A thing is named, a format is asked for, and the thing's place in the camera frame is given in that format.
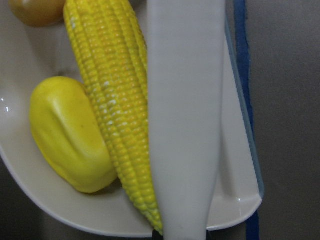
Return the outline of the beige hand brush black bristles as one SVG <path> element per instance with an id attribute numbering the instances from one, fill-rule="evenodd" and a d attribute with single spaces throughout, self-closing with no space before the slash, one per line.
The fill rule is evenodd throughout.
<path id="1" fill-rule="evenodd" d="M 166 240 L 204 240 L 221 158 L 223 0 L 147 2 L 152 179 Z"/>

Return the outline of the yellow toy corn cob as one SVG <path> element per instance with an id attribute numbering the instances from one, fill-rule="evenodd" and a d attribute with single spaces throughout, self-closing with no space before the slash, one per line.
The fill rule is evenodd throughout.
<path id="1" fill-rule="evenodd" d="M 149 155 L 147 46 L 136 13 L 127 0 L 68 0 L 63 16 L 117 176 L 162 234 Z"/>

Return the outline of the beige plastic dustpan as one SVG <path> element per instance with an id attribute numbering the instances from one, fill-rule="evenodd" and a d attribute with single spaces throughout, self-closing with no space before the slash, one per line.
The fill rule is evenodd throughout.
<path id="1" fill-rule="evenodd" d="M 229 30 L 224 47 L 222 159 L 207 221 L 210 231 L 241 224 L 264 197 Z M 0 155 L 8 171 L 42 211 L 64 226 L 104 237 L 151 237 L 152 227 L 119 181 L 98 194 L 83 194 L 44 160 L 30 131 L 30 96 L 42 80 L 56 75 L 80 77 L 64 25 L 28 27 L 13 15 L 7 1 L 1 1 Z"/>

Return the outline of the tan toy ginger root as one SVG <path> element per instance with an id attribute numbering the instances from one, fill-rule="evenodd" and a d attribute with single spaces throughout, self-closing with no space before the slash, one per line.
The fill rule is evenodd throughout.
<path id="1" fill-rule="evenodd" d="M 65 0 L 9 0 L 11 12 L 29 27 L 47 27 L 63 19 Z"/>

